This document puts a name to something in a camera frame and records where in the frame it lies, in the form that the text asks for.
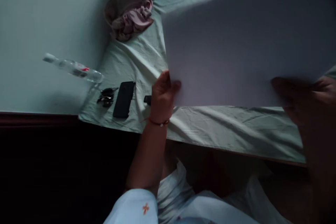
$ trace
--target floor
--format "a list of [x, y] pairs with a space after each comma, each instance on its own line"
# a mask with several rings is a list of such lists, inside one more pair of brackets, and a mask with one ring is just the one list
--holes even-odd
[[[12, 218], [20, 213], [30, 223], [82, 224], [102, 224], [110, 213], [124, 190], [140, 137], [85, 123], [1, 136], [4, 212]], [[243, 186], [251, 173], [270, 172], [265, 162], [252, 157], [177, 142], [174, 151], [196, 190], [206, 186], [225, 195]], [[213, 174], [221, 174], [218, 192], [218, 185], [208, 183]]]

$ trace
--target sheet of paper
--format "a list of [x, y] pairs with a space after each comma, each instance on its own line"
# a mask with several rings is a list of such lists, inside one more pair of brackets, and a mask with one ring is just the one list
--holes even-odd
[[175, 105], [283, 105], [271, 79], [336, 64], [335, 13], [334, 0], [211, 0], [164, 15]]

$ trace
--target left hand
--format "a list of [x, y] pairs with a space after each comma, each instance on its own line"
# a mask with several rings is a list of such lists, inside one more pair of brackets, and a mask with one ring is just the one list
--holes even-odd
[[163, 71], [152, 86], [150, 120], [161, 124], [173, 114], [174, 97], [181, 88], [181, 82], [170, 82], [169, 71]]

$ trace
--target bed sheet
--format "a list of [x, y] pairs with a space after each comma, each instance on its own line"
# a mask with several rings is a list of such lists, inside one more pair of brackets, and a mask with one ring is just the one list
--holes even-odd
[[[92, 90], [79, 119], [113, 129], [142, 133], [150, 107], [143, 103], [151, 86], [167, 69], [160, 15], [178, 7], [204, 0], [155, 0], [154, 23], [126, 43], [112, 41], [99, 71], [105, 76], [100, 88], [118, 88], [121, 82], [135, 81], [135, 92], [127, 119], [113, 118], [110, 108], [97, 105], [99, 91]], [[305, 163], [297, 127], [282, 108], [231, 106], [175, 107], [167, 138], [266, 158]]]

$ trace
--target wall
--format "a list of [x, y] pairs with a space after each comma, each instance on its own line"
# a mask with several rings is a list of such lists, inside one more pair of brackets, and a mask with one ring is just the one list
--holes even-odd
[[77, 114], [90, 83], [44, 53], [96, 68], [109, 40], [107, 0], [0, 0], [0, 111]]

